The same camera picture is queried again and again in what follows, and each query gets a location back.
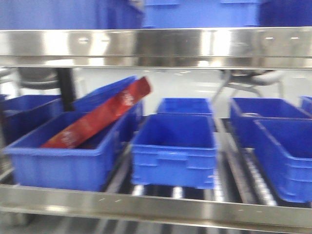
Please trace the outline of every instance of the blue storage crate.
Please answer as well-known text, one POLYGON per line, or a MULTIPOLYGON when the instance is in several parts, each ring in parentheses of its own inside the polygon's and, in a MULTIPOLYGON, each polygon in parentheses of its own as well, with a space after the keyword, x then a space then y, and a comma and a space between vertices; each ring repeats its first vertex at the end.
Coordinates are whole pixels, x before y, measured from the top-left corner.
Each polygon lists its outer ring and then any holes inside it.
POLYGON ((25 113, 21 111, 3 111, 4 119, 2 123, 2 131, 6 144, 17 140, 23 136, 25 131, 25 113))
POLYGON ((142 13, 130 8, 128 0, 0 0, 1 30, 122 29, 141 24, 142 13))
POLYGON ((260 26, 311 26, 311 12, 311 0, 264 0, 260 7, 260 26))
POLYGON ((301 109, 312 114, 312 97, 301 96, 301 109))
POLYGON ((148 0, 144 28, 257 27, 261 0, 148 0))
POLYGON ((4 101, 7 97, 7 94, 0 94, 0 101, 4 101))
POLYGON ((86 96, 73 102, 75 110, 82 112, 92 111, 129 86, 136 80, 136 78, 136 76, 130 76, 115 83, 95 89, 86 96))
POLYGON ((132 183, 212 189, 217 149, 210 121, 206 116, 149 116, 132 141, 132 183))
POLYGON ((210 102, 206 98, 163 98, 157 113, 213 115, 210 102))
POLYGON ((120 153, 119 132, 127 128, 129 113, 76 149, 39 147, 82 117, 81 112, 63 113, 23 136, 4 149, 11 157, 15 182, 24 186, 100 191, 120 153))
POLYGON ((242 147, 254 147, 254 120, 311 117, 300 108, 280 98, 234 97, 231 99, 230 119, 242 147))
POLYGON ((60 95, 24 95, 1 102, 7 144, 63 112, 60 95))
POLYGON ((101 0, 98 2, 98 11, 99 28, 132 29, 142 27, 144 14, 133 7, 129 0, 101 0))
POLYGON ((257 120, 255 155, 279 197, 312 201, 312 120, 257 120))

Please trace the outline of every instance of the metal shelf rail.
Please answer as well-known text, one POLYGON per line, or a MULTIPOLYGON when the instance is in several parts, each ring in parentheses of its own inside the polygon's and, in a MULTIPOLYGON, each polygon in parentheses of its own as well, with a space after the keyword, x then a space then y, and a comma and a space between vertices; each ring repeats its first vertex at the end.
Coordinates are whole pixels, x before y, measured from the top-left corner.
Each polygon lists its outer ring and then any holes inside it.
MULTIPOLYGON (((0 31, 0 45, 0 65, 8 67, 312 69, 311 27, 0 31)), ((116 173, 103 193, 1 184, 0 211, 311 233, 312 209, 275 206, 279 203, 264 186, 256 164, 240 157, 220 119, 216 126, 220 154, 227 157, 244 204, 224 202, 218 186, 215 201, 183 198, 179 187, 173 197, 143 195, 141 186, 130 194, 115 193, 123 181, 116 173)))

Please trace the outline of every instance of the chair seat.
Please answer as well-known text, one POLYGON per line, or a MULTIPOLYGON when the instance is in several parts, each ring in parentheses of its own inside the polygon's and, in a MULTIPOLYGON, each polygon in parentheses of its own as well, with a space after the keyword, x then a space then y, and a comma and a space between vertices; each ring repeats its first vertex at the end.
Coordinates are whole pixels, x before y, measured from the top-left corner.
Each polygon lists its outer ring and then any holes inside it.
POLYGON ((231 76, 230 82, 265 86, 278 82, 282 78, 282 76, 283 71, 270 71, 257 76, 231 76))
POLYGON ((59 87, 59 82, 57 80, 52 81, 43 81, 43 82, 30 82, 20 80, 19 85, 23 88, 28 89, 38 89, 38 90, 48 90, 48 89, 57 89, 59 87))

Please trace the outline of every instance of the bin handle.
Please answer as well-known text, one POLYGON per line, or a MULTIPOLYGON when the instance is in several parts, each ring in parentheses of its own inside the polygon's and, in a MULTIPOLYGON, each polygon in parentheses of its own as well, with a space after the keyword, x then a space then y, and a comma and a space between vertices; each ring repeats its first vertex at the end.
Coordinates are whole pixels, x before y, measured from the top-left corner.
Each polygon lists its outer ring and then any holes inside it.
POLYGON ((187 158, 188 154, 186 152, 171 152, 171 151, 158 152, 158 159, 160 160, 186 161, 187 158))

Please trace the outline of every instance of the reflective metal surface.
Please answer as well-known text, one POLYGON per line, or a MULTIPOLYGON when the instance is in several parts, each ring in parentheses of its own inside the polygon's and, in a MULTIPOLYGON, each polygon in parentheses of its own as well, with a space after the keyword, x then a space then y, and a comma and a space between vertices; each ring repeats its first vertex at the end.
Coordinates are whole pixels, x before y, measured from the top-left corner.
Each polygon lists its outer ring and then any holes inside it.
POLYGON ((311 233, 311 209, 1 185, 0 211, 311 233))
POLYGON ((311 69, 312 27, 0 31, 0 65, 311 69))

